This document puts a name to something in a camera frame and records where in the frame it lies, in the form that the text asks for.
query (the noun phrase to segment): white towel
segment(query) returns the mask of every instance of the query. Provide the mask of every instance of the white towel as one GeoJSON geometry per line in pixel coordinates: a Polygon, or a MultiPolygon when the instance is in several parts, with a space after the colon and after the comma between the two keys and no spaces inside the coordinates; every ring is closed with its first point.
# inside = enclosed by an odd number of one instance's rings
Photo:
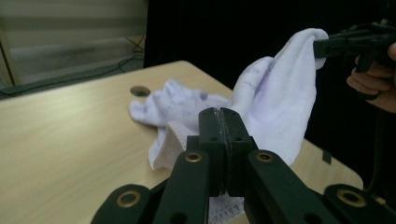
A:
{"type": "MultiPolygon", "coordinates": [[[[259,149],[274,151],[291,165],[316,99],[316,70],[325,63],[315,59],[313,42],[327,38],[314,28],[296,33],[275,58],[263,57],[245,69],[231,100],[169,80],[145,104],[131,102],[132,118],[159,130],[148,154],[152,169],[173,168],[177,155],[186,149],[187,136],[199,134],[198,113],[208,107],[238,112],[259,149]]],[[[210,198],[209,223],[223,223],[242,213],[243,198],[210,198]]]]}

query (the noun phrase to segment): black tool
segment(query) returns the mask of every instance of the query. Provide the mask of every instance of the black tool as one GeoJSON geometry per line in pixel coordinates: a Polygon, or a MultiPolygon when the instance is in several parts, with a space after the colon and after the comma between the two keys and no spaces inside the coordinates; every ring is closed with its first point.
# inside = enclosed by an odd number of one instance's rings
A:
{"type": "Polygon", "coordinates": [[[211,196],[244,197],[249,223],[396,223],[396,213],[372,195],[332,185],[320,195],[274,152],[259,150],[238,113],[208,108],[199,135],[189,136],[171,176],[154,189],[115,189],[92,224],[203,224],[211,196]]]}
{"type": "MultiPolygon", "coordinates": [[[[388,48],[396,42],[396,0],[381,0],[381,21],[353,25],[329,39],[314,42],[316,58],[360,56],[356,72],[364,73],[370,69],[374,60],[388,67],[395,67],[388,55],[388,48]]],[[[369,95],[359,92],[363,100],[374,100],[378,94],[369,95]]]]}

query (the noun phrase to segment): black curtain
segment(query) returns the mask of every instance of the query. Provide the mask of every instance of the black curtain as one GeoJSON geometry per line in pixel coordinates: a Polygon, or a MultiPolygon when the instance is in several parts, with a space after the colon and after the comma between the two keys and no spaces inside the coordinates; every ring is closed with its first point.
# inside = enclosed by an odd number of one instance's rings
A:
{"type": "MultiPolygon", "coordinates": [[[[378,0],[150,0],[145,67],[186,60],[232,89],[249,64],[275,56],[296,32],[321,28],[330,35],[380,19],[378,0]]],[[[377,108],[346,84],[353,67],[353,58],[331,58],[318,70],[305,138],[368,185],[377,108]]]]}

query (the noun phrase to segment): brass screw hole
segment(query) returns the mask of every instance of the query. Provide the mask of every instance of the brass screw hole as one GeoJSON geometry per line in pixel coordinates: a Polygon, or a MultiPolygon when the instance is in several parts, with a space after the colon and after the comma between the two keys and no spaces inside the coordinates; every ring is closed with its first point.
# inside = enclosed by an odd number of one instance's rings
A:
{"type": "Polygon", "coordinates": [[[337,190],[337,197],[343,203],[353,207],[364,207],[367,205],[366,201],[363,197],[361,197],[361,195],[349,189],[337,190]]]}
{"type": "Polygon", "coordinates": [[[270,162],[274,160],[274,157],[266,152],[259,152],[256,156],[256,159],[259,161],[270,162]]]}
{"type": "Polygon", "coordinates": [[[194,152],[186,156],[186,161],[190,161],[190,162],[197,162],[200,161],[201,159],[202,159],[202,155],[194,152]]]}
{"type": "Polygon", "coordinates": [[[147,87],[144,86],[134,86],[130,89],[130,92],[134,96],[138,97],[145,97],[150,94],[150,90],[147,87]]]}
{"type": "Polygon", "coordinates": [[[123,208],[132,207],[139,203],[140,197],[140,193],[136,190],[128,190],[120,194],[120,196],[117,198],[117,205],[123,208]]]}

